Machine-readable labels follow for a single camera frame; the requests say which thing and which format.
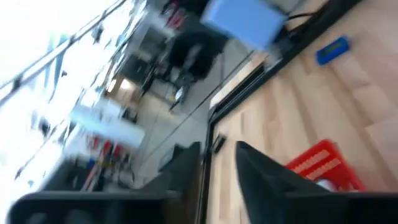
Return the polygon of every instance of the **red crate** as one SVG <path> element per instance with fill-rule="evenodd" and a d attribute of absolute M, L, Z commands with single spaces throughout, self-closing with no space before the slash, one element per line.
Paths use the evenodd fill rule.
<path fill-rule="evenodd" d="M 314 182 L 326 179 L 338 191 L 365 191 L 365 186 L 330 140 L 322 140 L 305 151 L 286 167 Z"/>

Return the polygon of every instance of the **blue object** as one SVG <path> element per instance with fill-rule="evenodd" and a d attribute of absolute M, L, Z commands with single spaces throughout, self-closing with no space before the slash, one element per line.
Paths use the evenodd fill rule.
<path fill-rule="evenodd" d="M 257 50 L 266 50 L 282 29 L 287 16 L 260 0 L 212 0 L 201 22 L 227 32 Z"/>
<path fill-rule="evenodd" d="M 319 65 L 325 65 L 331 60 L 337 58 L 341 54 L 349 50 L 348 38 L 345 36 L 340 37 L 333 43 L 327 45 L 321 50 L 317 51 L 316 57 Z"/>
<path fill-rule="evenodd" d="M 86 169 L 91 169 L 95 165 L 96 161 L 93 158 L 90 158 L 90 160 L 86 164 Z"/>

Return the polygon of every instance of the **desk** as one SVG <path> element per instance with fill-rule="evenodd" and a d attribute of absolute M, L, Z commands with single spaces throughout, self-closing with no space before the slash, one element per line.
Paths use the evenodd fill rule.
<path fill-rule="evenodd" d="M 303 11 L 323 2 L 314 0 Z M 207 223 L 249 223 L 236 176 L 238 140 L 286 164 L 319 140 L 332 139 L 368 190 L 398 190 L 397 20 L 397 1 L 360 2 L 217 123 L 214 135 L 228 139 L 212 158 Z M 315 52 L 343 34 L 352 50 L 319 67 Z M 250 62 L 212 105 L 259 62 Z"/>

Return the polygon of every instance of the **black cable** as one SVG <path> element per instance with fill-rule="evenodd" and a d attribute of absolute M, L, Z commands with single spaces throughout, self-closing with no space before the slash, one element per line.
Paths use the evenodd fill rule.
<path fill-rule="evenodd" d="M 248 58 L 250 57 L 250 55 L 251 55 L 253 52 L 254 52 L 254 50 L 250 51 L 250 52 L 246 55 L 246 57 L 245 57 L 241 62 L 239 62 L 239 63 L 237 64 L 237 66 L 235 66 L 234 69 L 232 69 L 232 71 L 224 78 L 224 80 L 222 81 L 222 83 L 224 83 L 224 82 L 235 72 L 235 70 L 238 69 L 239 66 L 241 66 L 242 63 L 243 63 L 244 61 L 246 61 L 246 59 L 248 59 Z M 204 104 L 204 102 L 205 102 L 205 101 L 206 101 L 206 100 L 207 100 L 207 99 L 220 87 L 220 86 L 221 86 L 221 84 L 218 84 L 213 90 L 210 91 L 210 93 L 198 104 L 198 106 L 197 106 L 193 111 L 191 111 L 191 113 L 189 113 L 188 116 L 187 116 L 186 118 L 184 118 L 184 120 L 182 120 L 182 121 L 173 129 L 173 131 L 172 131 L 165 139 L 163 139 L 162 142 L 160 142 L 160 143 L 156 146 L 156 148 L 155 148 L 154 150 L 152 150 L 152 152 L 150 152 L 150 154 L 143 160 L 143 162 L 141 162 L 141 165 L 140 165 L 139 168 L 141 168 L 141 167 L 145 164 L 145 162 L 151 157 L 151 155 L 153 155 L 153 153 L 155 153 L 156 151 L 159 150 L 159 148 L 163 145 L 163 143 L 166 142 L 166 140 L 168 140 L 168 138 L 171 137 L 171 135 L 173 135 L 173 134 L 177 131 L 177 129 L 178 129 L 179 127 L 181 127 L 181 125 L 182 125 L 189 117 L 191 117 L 191 115 L 192 115 L 202 104 Z"/>
<path fill-rule="evenodd" d="M 294 16 L 289 16 L 287 18 L 287 20 L 289 21 L 289 20 L 292 20 L 292 19 L 305 17 L 305 16 L 313 16 L 313 15 L 315 15 L 315 12 L 306 12 L 306 13 L 301 13 L 301 14 L 297 14 L 297 15 L 294 15 Z"/>

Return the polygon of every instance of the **red object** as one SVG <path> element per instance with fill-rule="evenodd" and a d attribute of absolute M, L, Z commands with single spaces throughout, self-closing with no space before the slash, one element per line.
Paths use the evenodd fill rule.
<path fill-rule="evenodd" d="M 166 26 L 173 29 L 179 29 L 187 16 L 181 10 L 176 10 L 167 20 Z"/>
<path fill-rule="evenodd" d="M 105 155 L 111 149 L 112 143 L 111 141 L 107 140 L 104 144 L 103 154 Z"/>
<path fill-rule="evenodd" d="M 312 181 L 329 180 L 338 191 L 366 190 L 333 142 L 327 139 L 311 147 L 286 167 Z"/>
<path fill-rule="evenodd" d="M 96 149 L 99 141 L 100 141 L 100 139 L 98 138 L 98 136 L 94 136 L 93 137 L 93 146 L 91 147 L 91 149 Z"/>
<path fill-rule="evenodd" d="M 122 149 L 122 147 L 120 146 L 120 145 L 116 145 L 116 147 L 114 148 L 114 151 L 113 151 L 113 155 L 114 156 L 121 156 L 120 155 L 120 153 L 121 153 L 121 149 Z"/>

